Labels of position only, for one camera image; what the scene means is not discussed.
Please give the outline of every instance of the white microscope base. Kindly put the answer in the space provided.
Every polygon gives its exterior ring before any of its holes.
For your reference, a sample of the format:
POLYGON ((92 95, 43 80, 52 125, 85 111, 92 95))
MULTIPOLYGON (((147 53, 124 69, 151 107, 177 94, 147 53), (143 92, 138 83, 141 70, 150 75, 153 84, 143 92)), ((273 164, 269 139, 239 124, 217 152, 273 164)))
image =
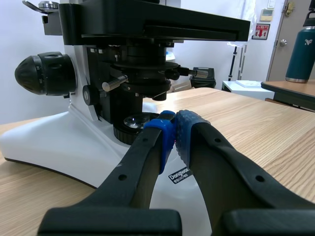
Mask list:
MULTIPOLYGON (((128 145, 119 142, 106 121, 91 122, 70 105, 69 112, 19 126, 0 137, 3 156, 36 165, 98 187, 120 162, 128 145)), ((169 175, 185 165, 175 148, 157 178, 150 208, 177 210, 184 236, 208 236, 210 222, 193 176, 174 184, 169 175)))

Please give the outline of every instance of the thermostat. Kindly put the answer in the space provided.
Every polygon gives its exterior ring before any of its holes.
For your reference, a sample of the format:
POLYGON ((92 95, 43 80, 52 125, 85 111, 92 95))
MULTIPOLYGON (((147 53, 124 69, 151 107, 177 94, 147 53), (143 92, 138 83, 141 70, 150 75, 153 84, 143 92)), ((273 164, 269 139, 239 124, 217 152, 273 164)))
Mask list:
POLYGON ((262 9, 260 15, 260 21, 272 21, 273 9, 262 9))

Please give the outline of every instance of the door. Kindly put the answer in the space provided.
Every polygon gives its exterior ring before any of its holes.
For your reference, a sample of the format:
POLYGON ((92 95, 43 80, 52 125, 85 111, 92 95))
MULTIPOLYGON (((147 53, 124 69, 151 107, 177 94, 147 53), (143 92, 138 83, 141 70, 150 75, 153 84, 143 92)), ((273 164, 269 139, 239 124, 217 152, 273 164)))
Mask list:
MULTIPOLYGON (((279 29, 275 41, 275 47, 271 56, 267 81, 283 81, 297 33, 302 29, 306 15, 309 12, 311 0, 286 0, 284 5, 289 2, 295 3, 295 8, 289 16, 283 11, 279 23, 279 29)), ((310 79, 315 78, 315 70, 313 67, 310 79)))

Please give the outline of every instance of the microscope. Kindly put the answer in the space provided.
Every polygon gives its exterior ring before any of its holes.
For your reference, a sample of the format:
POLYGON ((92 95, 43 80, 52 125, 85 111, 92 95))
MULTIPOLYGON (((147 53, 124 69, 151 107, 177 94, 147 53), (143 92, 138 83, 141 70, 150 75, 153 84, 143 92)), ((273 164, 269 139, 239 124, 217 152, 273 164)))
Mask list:
MULTIPOLYGON (((94 188, 144 125, 158 117, 154 107, 145 109, 143 98, 164 101, 170 80, 207 77, 205 71, 166 61, 166 49, 183 40, 247 41, 250 27, 248 21, 160 5, 159 0, 23 4, 43 14, 46 35, 62 35, 65 54, 30 56, 18 65, 15 78, 32 93, 70 98, 70 105, 68 112, 4 133, 1 151, 8 161, 58 172, 94 188)), ((209 235, 195 179, 174 183, 169 177, 185 168, 173 149, 150 208, 177 210, 183 235, 209 235)))

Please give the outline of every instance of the metal knob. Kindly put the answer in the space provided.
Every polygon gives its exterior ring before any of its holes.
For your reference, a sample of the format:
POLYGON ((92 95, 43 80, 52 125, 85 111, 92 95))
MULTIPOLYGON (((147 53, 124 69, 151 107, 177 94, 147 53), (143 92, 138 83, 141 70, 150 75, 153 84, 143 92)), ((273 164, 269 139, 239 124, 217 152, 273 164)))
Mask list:
POLYGON ((285 45, 287 45, 287 41, 285 39, 280 40, 280 46, 284 47, 285 45))
POLYGON ((189 74, 200 79, 206 79, 208 77, 206 70, 189 70, 189 74))
POLYGON ((41 1, 38 4, 38 7, 26 0, 23 0, 22 3, 25 6, 29 7, 30 9, 37 11, 39 13, 42 13, 42 14, 49 14, 49 13, 58 11, 58 5, 59 5, 59 3, 54 2, 54 1, 41 1))
POLYGON ((115 88, 118 88, 120 86, 120 84, 126 82, 126 80, 128 79, 127 75, 122 75, 112 81, 104 82, 102 84, 102 88, 104 89, 105 92, 109 92, 115 88))

